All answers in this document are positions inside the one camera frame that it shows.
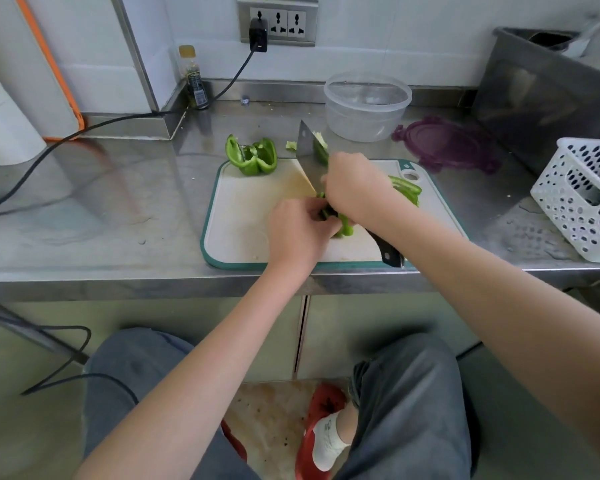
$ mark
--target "hand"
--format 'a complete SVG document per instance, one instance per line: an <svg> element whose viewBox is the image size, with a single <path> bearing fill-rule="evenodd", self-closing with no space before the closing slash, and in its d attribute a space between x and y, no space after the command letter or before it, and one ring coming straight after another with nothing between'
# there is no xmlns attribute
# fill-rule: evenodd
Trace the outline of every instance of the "hand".
<svg viewBox="0 0 600 480"><path fill-rule="evenodd" d="M322 257L329 239L340 230L337 217L322 221L326 199L306 197L281 200L269 215L269 265L289 266L311 273Z"/></svg>
<svg viewBox="0 0 600 480"><path fill-rule="evenodd" d="M324 183L331 206L363 226L394 192L389 178L362 153L333 153Z"/></svg>

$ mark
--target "bottle label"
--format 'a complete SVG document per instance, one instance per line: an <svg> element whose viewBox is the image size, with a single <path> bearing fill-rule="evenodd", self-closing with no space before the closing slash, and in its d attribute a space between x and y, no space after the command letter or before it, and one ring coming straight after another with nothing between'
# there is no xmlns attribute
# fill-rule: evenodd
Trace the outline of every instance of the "bottle label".
<svg viewBox="0 0 600 480"><path fill-rule="evenodd" d="M205 93L205 88L202 86L200 71L189 72L187 74L187 81L189 82L189 92L196 100L196 105L204 106L207 104L207 94Z"/></svg>

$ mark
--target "electrical outlet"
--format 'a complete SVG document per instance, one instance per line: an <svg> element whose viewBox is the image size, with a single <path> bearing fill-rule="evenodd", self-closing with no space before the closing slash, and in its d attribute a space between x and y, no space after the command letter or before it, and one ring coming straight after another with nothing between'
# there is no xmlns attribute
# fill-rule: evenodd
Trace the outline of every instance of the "electrical outlet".
<svg viewBox="0 0 600 480"><path fill-rule="evenodd" d="M287 10L276 10L272 8L250 7L249 16L253 18L262 18L269 23L269 37L287 36Z"/></svg>
<svg viewBox="0 0 600 480"><path fill-rule="evenodd" d="M289 37L304 38L306 37L306 12L305 11L289 11L287 30Z"/></svg>
<svg viewBox="0 0 600 480"><path fill-rule="evenodd" d="M315 46L318 0L236 0L236 2L241 42L249 42L251 20L259 17L268 22L270 45Z"/></svg>

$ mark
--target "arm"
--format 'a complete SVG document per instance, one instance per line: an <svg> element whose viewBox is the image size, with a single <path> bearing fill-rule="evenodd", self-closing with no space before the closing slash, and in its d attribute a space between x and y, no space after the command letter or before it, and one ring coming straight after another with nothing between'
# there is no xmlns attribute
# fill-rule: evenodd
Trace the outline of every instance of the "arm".
<svg viewBox="0 0 600 480"><path fill-rule="evenodd" d="M99 444L76 478L189 479L276 318L311 273L336 217L286 200L269 220L269 265L227 317Z"/></svg>
<svg viewBox="0 0 600 480"><path fill-rule="evenodd" d="M503 365L600 453L600 314L442 226L360 154L330 157L327 196L400 250Z"/></svg>

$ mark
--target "white plastic basket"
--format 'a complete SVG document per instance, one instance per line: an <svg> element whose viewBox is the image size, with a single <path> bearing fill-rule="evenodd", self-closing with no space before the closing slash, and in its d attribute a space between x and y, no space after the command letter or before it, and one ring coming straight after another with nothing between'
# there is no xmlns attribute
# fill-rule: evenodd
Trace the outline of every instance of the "white plastic basket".
<svg viewBox="0 0 600 480"><path fill-rule="evenodd" d="M600 139L560 138L531 195L580 256L600 262Z"/></svg>

